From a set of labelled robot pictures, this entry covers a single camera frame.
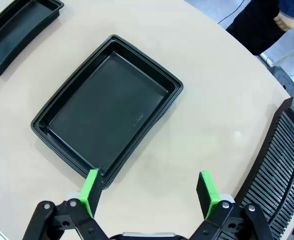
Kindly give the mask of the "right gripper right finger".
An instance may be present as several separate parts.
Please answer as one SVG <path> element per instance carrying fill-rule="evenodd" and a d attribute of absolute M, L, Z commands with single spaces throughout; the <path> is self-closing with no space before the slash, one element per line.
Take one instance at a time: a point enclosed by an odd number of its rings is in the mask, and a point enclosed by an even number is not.
<path fill-rule="evenodd" d="M 208 171 L 199 173 L 196 192 L 204 221 L 191 240 L 217 240 L 224 233 L 233 234 L 237 240 L 273 239 L 261 207 L 256 203 L 240 207 L 222 200 Z"/>

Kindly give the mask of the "person's left hand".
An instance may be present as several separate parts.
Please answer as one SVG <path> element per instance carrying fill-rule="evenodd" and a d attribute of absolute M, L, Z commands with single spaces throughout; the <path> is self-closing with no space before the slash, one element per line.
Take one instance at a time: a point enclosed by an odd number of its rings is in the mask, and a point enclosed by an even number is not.
<path fill-rule="evenodd" d="M 273 19 L 276 25 L 284 32 L 287 32 L 294 28 L 294 18 L 279 12 Z"/>

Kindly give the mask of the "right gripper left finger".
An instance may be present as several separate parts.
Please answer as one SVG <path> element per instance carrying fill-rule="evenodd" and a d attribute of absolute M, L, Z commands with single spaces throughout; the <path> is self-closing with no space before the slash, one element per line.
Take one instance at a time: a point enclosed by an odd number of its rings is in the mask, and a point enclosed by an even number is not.
<path fill-rule="evenodd" d="M 59 240 L 66 230 L 75 230 L 81 240 L 107 240 L 108 236 L 94 219 L 103 191 L 97 169 L 91 169 L 76 198 L 55 205 L 44 200 L 37 204 L 24 233 L 24 240 Z"/>

